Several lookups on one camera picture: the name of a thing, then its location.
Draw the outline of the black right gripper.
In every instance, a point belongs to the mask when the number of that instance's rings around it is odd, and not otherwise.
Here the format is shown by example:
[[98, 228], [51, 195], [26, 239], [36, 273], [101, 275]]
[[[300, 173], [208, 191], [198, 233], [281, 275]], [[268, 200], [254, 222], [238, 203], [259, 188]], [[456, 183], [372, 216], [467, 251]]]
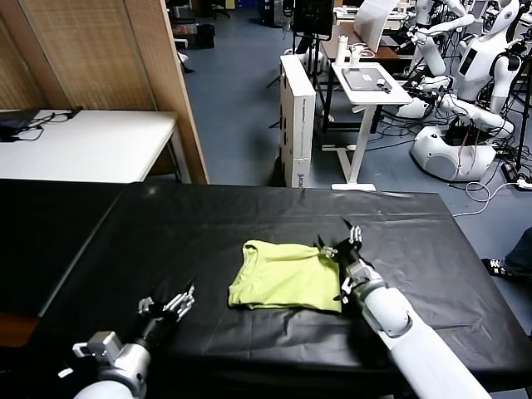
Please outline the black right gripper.
[[342, 219], [348, 229], [348, 239], [344, 239], [333, 247], [325, 244], [322, 237], [318, 236], [317, 247], [323, 256], [334, 256], [334, 260], [340, 267], [349, 267], [360, 259], [362, 247], [362, 229], [352, 224], [347, 219]]

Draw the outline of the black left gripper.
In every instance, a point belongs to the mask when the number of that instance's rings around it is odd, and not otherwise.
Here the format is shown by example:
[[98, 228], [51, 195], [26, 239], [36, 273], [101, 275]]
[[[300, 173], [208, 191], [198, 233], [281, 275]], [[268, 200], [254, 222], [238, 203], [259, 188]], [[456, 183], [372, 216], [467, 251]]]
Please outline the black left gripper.
[[175, 295], [165, 306], [156, 304], [152, 297], [142, 298], [138, 302], [140, 315], [140, 336], [143, 339], [160, 339], [195, 304], [195, 285], [189, 283], [183, 293]]

